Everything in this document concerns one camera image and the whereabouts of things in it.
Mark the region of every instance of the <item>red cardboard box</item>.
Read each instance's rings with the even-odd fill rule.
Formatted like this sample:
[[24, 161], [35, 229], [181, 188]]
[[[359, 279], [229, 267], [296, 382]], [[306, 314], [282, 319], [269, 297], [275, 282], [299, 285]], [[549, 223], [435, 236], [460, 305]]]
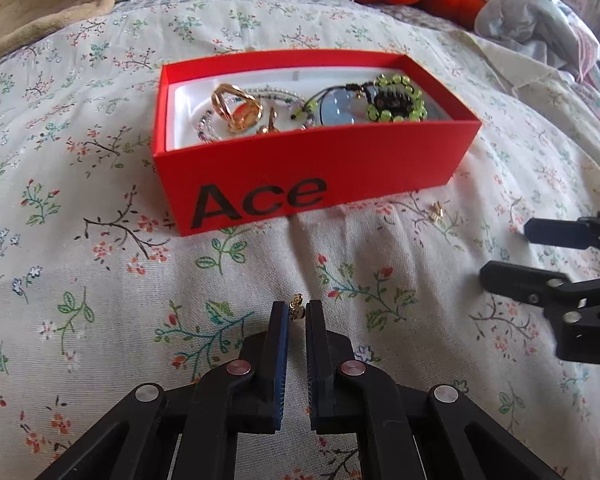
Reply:
[[[204, 78], [234, 83], [232, 74], [317, 67], [371, 67], [377, 68], [378, 74], [404, 72], [426, 94], [427, 109], [431, 100], [435, 101], [448, 120], [317, 126], [174, 149], [170, 137], [170, 114], [175, 106], [172, 86]], [[248, 52], [162, 67], [152, 150], [178, 230], [189, 235], [442, 186], [453, 175], [480, 126], [449, 90], [401, 54], [353, 50]]]

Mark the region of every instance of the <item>gold ring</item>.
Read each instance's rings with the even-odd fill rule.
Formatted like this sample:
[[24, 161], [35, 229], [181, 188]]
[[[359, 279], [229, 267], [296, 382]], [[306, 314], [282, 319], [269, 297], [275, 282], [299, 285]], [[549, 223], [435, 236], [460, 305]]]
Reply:
[[[244, 100], [233, 113], [222, 97], [224, 94], [235, 95]], [[247, 94], [240, 88], [227, 83], [222, 83], [211, 94], [211, 105], [214, 112], [229, 124], [229, 131], [238, 134], [255, 126], [262, 117], [262, 104], [254, 96]]]

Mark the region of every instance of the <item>jewelry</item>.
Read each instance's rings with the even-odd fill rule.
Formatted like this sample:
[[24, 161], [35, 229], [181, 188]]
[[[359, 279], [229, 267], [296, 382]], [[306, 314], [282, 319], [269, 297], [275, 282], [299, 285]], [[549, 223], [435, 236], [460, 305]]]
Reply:
[[422, 98], [422, 90], [415, 89], [411, 85], [411, 79], [406, 75], [395, 74], [387, 78], [379, 75], [373, 81], [362, 84], [350, 83], [343, 86], [332, 86], [320, 90], [309, 98], [298, 110], [295, 110], [291, 118], [302, 116], [302, 114], [314, 113], [318, 110], [320, 124], [322, 121], [322, 104], [329, 92], [344, 89], [355, 92], [356, 97], [366, 96], [366, 116], [373, 122], [399, 123], [405, 120], [421, 121], [427, 118], [427, 109]]
[[[226, 106], [224, 94], [231, 94], [244, 102], [233, 113]], [[216, 114], [229, 124], [229, 131], [238, 134], [255, 126], [262, 117], [262, 104], [254, 96], [247, 94], [240, 88], [227, 83], [222, 83], [211, 94], [211, 105]]]
[[302, 294], [294, 294], [294, 298], [289, 302], [291, 319], [298, 320], [304, 317], [304, 306], [302, 306]]
[[277, 118], [278, 113], [276, 112], [276, 109], [272, 106], [269, 109], [269, 124], [267, 126], [259, 127], [256, 131], [256, 135], [272, 134], [274, 132], [279, 132], [280, 130], [273, 125]]
[[[232, 87], [232, 89], [238, 88], [238, 87], [234, 87], [233, 85], [227, 85], [227, 86]], [[256, 100], [268, 100], [268, 101], [284, 103], [286, 108], [288, 108], [289, 111], [295, 110], [296, 108], [300, 107], [302, 105], [302, 103], [304, 102], [304, 99], [301, 96], [299, 96], [298, 94], [296, 94], [295, 92], [290, 92], [290, 91], [282, 89], [282, 88], [253, 88], [253, 89], [245, 89], [245, 90], [238, 89], [238, 90], [240, 90], [240, 92], [242, 92], [243, 94], [247, 95], [249, 98], [255, 98]], [[218, 108], [221, 111], [221, 113], [218, 115], [223, 119], [224, 119], [224, 117], [227, 117], [226, 114], [231, 116], [231, 113], [228, 110], [228, 105], [240, 103], [244, 100], [244, 98], [241, 95], [236, 95], [229, 91], [227, 93], [229, 93], [230, 95], [228, 97], [221, 99], [221, 103], [224, 104], [224, 106], [226, 107], [226, 110], [222, 109], [220, 102], [216, 103], [216, 104], [218, 104]], [[202, 140], [203, 142], [206, 142], [207, 144], [212, 143], [212, 142], [218, 142], [218, 141], [222, 140], [222, 138], [219, 137], [218, 134], [216, 134], [215, 130], [213, 129], [213, 126], [211, 125], [211, 119], [212, 119], [214, 113], [218, 113], [216, 111], [215, 106], [212, 110], [211, 109], [206, 110], [203, 113], [202, 117], [200, 118], [200, 120], [198, 121], [198, 124], [196, 126], [198, 138], [200, 140]], [[307, 115], [306, 120], [302, 123], [302, 125], [299, 127], [299, 129], [304, 130], [307, 128], [311, 128], [312, 126], [314, 126], [314, 123], [315, 123], [315, 115], [313, 113], [310, 113]], [[261, 126], [261, 128], [266, 128], [267, 132], [279, 131], [277, 128], [273, 128], [273, 130], [271, 130], [268, 126]]]
[[442, 206], [442, 203], [440, 202], [440, 200], [438, 200], [437, 202], [434, 202], [431, 207], [433, 208], [433, 213], [431, 213], [429, 215], [429, 219], [432, 222], [437, 222], [438, 220], [440, 220], [442, 217], [444, 217], [445, 215], [445, 209]]

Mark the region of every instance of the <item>beaded bracelet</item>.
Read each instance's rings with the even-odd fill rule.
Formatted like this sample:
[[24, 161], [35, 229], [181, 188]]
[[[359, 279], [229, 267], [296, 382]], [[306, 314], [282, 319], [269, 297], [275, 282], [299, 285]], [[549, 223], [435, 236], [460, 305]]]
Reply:
[[398, 123], [404, 120], [421, 121], [427, 118], [422, 90], [416, 90], [411, 85], [411, 79], [400, 74], [391, 77], [379, 75], [373, 81], [362, 84], [350, 83], [320, 90], [295, 110], [291, 118], [294, 119], [303, 114], [313, 114], [319, 109], [320, 124], [324, 124], [322, 122], [324, 98], [329, 92], [339, 89], [356, 92], [360, 98], [363, 95], [366, 96], [368, 103], [366, 116], [373, 122]]
[[[288, 110], [295, 110], [300, 105], [303, 104], [303, 98], [296, 94], [295, 92], [290, 92], [288, 90], [282, 88], [253, 88], [253, 89], [245, 89], [244, 92], [247, 94], [261, 100], [268, 101], [276, 101], [282, 102], [286, 105]], [[237, 104], [243, 101], [243, 99], [236, 96], [229, 96], [225, 99], [227, 104]], [[215, 130], [211, 126], [211, 119], [214, 115], [214, 111], [209, 109], [204, 112], [200, 120], [198, 121], [198, 125], [196, 127], [196, 131], [198, 132], [198, 138], [207, 144], [211, 142], [218, 142], [222, 140], [221, 137], [216, 134]], [[307, 114], [304, 122], [300, 126], [299, 129], [305, 130], [307, 128], [311, 128], [315, 123], [315, 115], [311, 112]]]

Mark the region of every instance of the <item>bed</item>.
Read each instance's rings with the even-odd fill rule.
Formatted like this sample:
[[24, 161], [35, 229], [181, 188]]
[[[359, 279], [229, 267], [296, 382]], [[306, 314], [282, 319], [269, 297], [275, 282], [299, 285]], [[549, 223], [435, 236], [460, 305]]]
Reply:
[[[600, 122], [555, 70], [401, 16], [133, 0], [0, 60], [0, 480], [35, 478], [136, 384], [233, 358], [296, 292], [323, 300], [360, 360], [452, 384], [565, 478], [600, 480], [600, 366], [558, 361], [541, 312], [477, 280], [491, 259], [600, 277], [599, 251], [522, 235], [532, 216], [600, 210]], [[179, 237], [149, 147], [160, 66], [273, 48], [408, 54], [482, 129], [447, 186]], [[355, 438], [311, 434], [306, 409], [299, 322], [283, 429], [240, 436], [236, 478], [359, 478]]]

